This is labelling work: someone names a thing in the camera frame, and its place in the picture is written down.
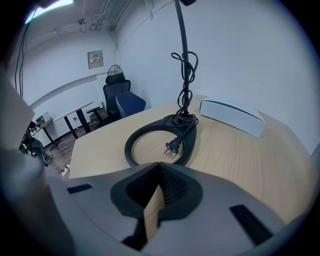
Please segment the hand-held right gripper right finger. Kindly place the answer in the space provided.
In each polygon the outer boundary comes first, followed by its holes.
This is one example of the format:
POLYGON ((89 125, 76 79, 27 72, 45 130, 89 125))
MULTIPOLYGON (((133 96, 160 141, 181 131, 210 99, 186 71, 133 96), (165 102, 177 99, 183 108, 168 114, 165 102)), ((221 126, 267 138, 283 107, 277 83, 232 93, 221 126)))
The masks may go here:
POLYGON ((235 183, 160 163, 165 207, 149 243, 152 256, 238 256, 258 252, 284 227, 267 205, 235 183))

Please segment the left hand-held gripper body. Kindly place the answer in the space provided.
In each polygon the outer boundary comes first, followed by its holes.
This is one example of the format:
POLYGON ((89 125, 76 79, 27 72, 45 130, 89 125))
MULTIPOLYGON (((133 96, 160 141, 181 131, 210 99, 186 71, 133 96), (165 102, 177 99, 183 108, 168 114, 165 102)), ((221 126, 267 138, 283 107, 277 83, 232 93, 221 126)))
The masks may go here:
POLYGON ((75 256, 45 168, 19 146, 34 113, 0 71, 0 254, 75 256))

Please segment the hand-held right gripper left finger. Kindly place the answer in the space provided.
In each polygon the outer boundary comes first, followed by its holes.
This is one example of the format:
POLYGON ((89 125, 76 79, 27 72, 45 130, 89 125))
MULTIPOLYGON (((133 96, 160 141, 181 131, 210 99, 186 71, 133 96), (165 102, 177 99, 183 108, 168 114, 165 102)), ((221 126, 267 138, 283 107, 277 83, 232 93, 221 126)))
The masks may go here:
POLYGON ((157 256, 148 243, 144 209, 157 188, 158 163, 103 175, 62 179, 47 171, 46 182, 64 256, 157 256))

